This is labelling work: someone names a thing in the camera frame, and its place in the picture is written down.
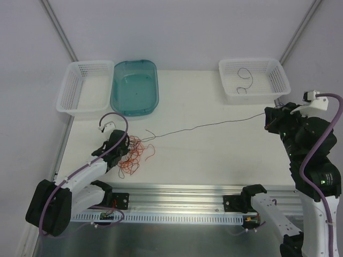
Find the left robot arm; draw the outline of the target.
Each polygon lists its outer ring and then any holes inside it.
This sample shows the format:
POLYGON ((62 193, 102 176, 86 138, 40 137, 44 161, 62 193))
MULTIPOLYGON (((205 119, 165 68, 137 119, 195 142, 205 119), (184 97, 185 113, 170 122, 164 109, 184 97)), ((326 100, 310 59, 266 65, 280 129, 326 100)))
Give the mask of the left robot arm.
POLYGON ((129 143, 125 131, 113 130, 77 173, 55 181, 40 181, 26 212, 26 222, 57 237, 74 215, 93 206, 112 207, 113 188, 99 177, 118 165, 129 152, 129 143))

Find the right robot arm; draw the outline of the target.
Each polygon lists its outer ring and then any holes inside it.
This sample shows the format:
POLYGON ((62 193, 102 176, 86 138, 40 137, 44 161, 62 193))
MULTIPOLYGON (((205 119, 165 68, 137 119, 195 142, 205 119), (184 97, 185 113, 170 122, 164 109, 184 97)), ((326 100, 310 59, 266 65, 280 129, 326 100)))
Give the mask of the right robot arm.
POLYGON ((303 229, 298 229, 278 209, 260 184, 246 186, 240 194, 242 212, 255 210, 280 241, 281 256, 338 256, 337 207, 341 174, 328 155, 337 143, 334 118, 302 115, 303 105, 287 103, 266 107, 265 127, 279 135, 290 160, 291 177, 301 199, 303 229))

